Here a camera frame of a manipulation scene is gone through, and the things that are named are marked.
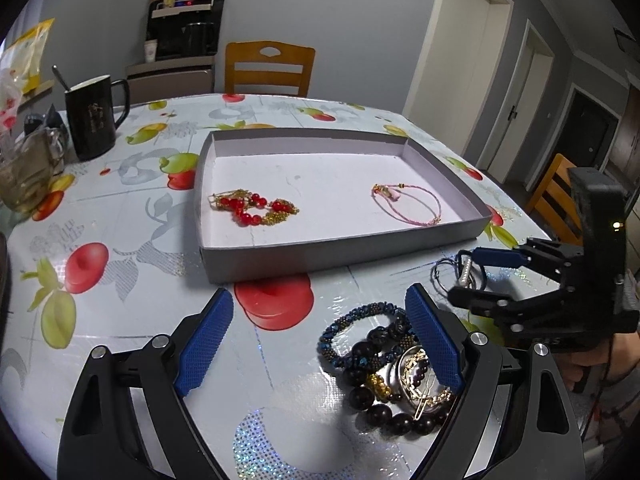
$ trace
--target blue beaded bracelet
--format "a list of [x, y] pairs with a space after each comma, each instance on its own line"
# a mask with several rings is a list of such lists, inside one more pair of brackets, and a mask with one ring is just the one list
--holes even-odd
[[[389, 352], [374, 356], [371, 359], [361, 356], [357, 362], [354, 362], [354, 358], [351, 355], [341, 357], [335, 352], [332, 343], [336, 335], [351, 326], [355, 321], [365, 319], [366, 317], [379, 316], [381, 314], [396, 316], [396, 319], [402, 320], [406, 326], [404, 333], [397, 334], [399, 337], [398, 344]], [[406, 350], [415, 345], [416, 341], [414, 330], [406, 319], [404, 310], [395, 306], [393, 303], [381, 302], [356, 307], [348, 314], [336, 319], [320, 336], [319, 349], [322, 357], [329, 361], [334, 368], [358, 367], [375, 373], [398, 359]]]

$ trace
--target wooden chair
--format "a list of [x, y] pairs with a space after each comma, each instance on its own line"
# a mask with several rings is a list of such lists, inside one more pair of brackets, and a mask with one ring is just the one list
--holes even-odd
[[[555, 157], [548, 171], [545, 173], [540, 185], [533, 193], [531, 200], [525, 208], [525, 212], [530, 214], [533, 210], [536, 210], [542, 215], [542, 218], [549, 224], [553, 231], [558, 235], [561, 242], [567, 244], [582, 245], [582, 236], [578, 237], [574, 231], [569, 227], [567, 220], [580, 229], [580, 219], [575, 209], [574, 200], [571, 196], [554, 180], [557, 175], [564, 183], [571, 186], [569, 181], [569, 174], [567, 170], [569, 168], [575, 168], [567, 158], [558, 153]], [[558, 205], [565, 212], [564, 218], [562, 218], [553, 206], [545, 199], [544, 194], [548, 194], [552, 197]]]
[[[276, 56], [265, 56], [265, 48], [280, 51]], [[225, 93], [234, 94], [236, 85], [295, 86], [296, 97], [306, 97], [309, 92], [311, 71], [316, 50], [309, 46], [297, 46], [278, 41], [247, 41], [229, 43], [225, 54]], [[302, 72], [275, 72], [269, 70], [236, 70], [236, 63], [280, 63], [302, 65]]]

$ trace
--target paper cup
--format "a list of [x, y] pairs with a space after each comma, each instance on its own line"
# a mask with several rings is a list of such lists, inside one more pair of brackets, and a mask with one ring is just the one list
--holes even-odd
[[145, 61], [153, 63], [156, 60], [156, 51], [158, 50], [158, 40], [145, 41]]

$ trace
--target floral tablecloth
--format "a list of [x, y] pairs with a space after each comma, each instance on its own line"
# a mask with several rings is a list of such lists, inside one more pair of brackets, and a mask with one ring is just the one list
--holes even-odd
[[[266, 126], [409, 136], [446, 161], [494, 216], [478, 240], [465, 244], [308, 276], [220, 284], [234, 293], [234, 320], [203, 385], [186, 397], [201, 434], [230, 478], [258, 480], [405, 479], [431, 445], [433, 435], [394, 439], [359, 424], [318, 359], [318, 336], [360, 304], [402, 306], [415, 282], [447, 308], [430, 281], [436, 260], [461, 248], [511, 247], [544, 233], [488, 178], [400, 115], [338, 102], [215, 94], [132, 108], [115, 147], [68, 166], [31, 219], [12, 226], [12, 215], [1, 212], [10, 234], [12, 290], [0, 407], [52, 478], [68, 402], [91, 349], [140, 348], [199, 312], [216, 290], [202, 268], [193, 219], [194, 167], [207, 134]], [[453, 284], [446, 270], [441, 280]], [[552, 287], [527, 270], [490, 275], [492, 290], [522, 297]], [[306, 314], [286, 330], [264, 330], [251, 321], [256, 305], [268, 309], [274, 302]], [[453, 310], [466, 319], [466, 311]], [[344, 354], [376, 325], [363, 321], [347, 330], [337, 351]], [[133, 397], [154, 466], [170, 472], [149, 431], [142, 394]], [[501, 416], [494, 406], [471, 472], [486, 464]]]

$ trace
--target ceiling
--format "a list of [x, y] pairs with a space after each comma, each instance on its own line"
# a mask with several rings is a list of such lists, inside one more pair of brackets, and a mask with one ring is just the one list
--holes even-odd
[[611, 0], [541, 1], [578, 57], [626, 80], [630, 59], [619, 49], [613, 28], [631, 34]]

